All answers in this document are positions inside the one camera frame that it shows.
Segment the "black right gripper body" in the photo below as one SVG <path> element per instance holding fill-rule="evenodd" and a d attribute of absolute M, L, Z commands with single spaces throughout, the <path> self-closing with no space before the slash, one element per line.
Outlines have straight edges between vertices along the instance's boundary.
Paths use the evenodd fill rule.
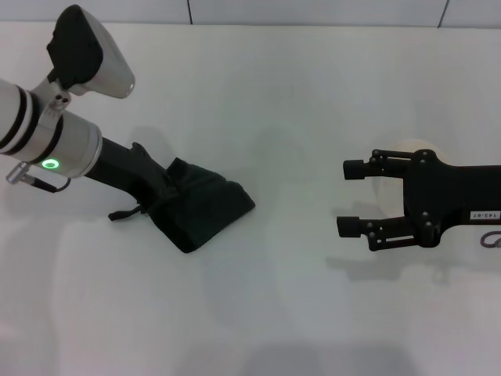
<path fill-rule="evenodd" d="M 433 248 L 454 226 L 500 224 L 500 167 L 453 166 L 432 150 L 409 155 L 403 178 L 405 216 L 419 246 Z"/>

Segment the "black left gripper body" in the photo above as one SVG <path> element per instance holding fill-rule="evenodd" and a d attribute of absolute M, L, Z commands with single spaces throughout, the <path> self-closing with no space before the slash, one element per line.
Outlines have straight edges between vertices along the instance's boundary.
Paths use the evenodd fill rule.
<path fill-rule="evenodd" d="M 143 208 L 173 198 L 165 168 L 139 143 L 128 149 L 104 138 L 97 161 L 85 176 L 130 194 Z"/>

